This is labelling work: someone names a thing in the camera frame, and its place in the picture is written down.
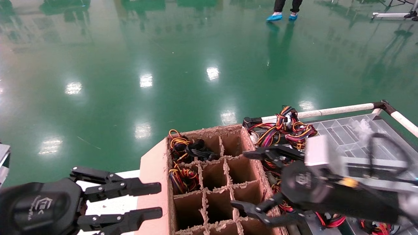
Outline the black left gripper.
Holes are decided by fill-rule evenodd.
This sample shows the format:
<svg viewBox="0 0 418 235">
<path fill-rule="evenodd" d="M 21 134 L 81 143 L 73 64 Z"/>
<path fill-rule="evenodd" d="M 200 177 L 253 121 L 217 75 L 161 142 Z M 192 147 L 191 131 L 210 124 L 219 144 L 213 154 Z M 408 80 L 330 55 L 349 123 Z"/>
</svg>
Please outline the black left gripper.
<svg viewBox="0 0 418 235">
<path fill-rule="evenodd" d="M 121 235 L 138 231 L 144 221 L 155 220 L 163 215 L 161 207 L 152 207 L 124 214 L 79 217 L 81 196 L 81 186 L 69 178 L 2 188 L 0 233 L 76 235 L 82 230 L 96 231 L 96 235 Z"/>
</svg>

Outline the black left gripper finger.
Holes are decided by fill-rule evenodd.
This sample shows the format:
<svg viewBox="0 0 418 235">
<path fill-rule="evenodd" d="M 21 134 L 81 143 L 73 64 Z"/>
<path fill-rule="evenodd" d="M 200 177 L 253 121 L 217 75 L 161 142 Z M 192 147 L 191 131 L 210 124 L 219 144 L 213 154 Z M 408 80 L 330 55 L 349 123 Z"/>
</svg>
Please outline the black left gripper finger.
<svg viewBox="0 0 418 235">
<path fill-rule="evenodd" d="M 139 178 L 123 178 L 116 173 L 87 167 L 73 167 L 70 178 L 72 181 L 95 183 L 85 189 L 83 198 L 90 202 L 99 202 L 122 196 L 144 196 L 161 192 L 161 183 L 143 183 Z"/>
</svg>

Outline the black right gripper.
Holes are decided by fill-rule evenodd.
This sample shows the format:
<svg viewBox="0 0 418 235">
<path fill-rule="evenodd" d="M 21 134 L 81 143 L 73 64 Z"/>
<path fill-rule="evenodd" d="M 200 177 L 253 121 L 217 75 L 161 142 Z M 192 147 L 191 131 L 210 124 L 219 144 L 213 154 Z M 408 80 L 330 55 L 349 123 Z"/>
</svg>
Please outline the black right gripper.
<svg viewBox="0 0 418 235">
<path fill-rule="evenodd" d="M 303 152 L 284 145 L 273 145 L 259 147 L 254 151 L 244 151 L 243 156 L 251 160 L 268 161 L 277 167 L 295 161 L 282 167 L 281 193 L 276 193 L 259 204 L 231 201 L 232 207 L 243 210 L 248 217 L 257 219 L 270 227 L 285 227 L 303 222 L 305 214 L 296 209 L 277 217 L 267 214 L 271 209 L 282 204 L 283 196 L 303 210 L 327 208 L 326 200 L 330 198 L 334 187 L 305 165 Z"/>
</svg>

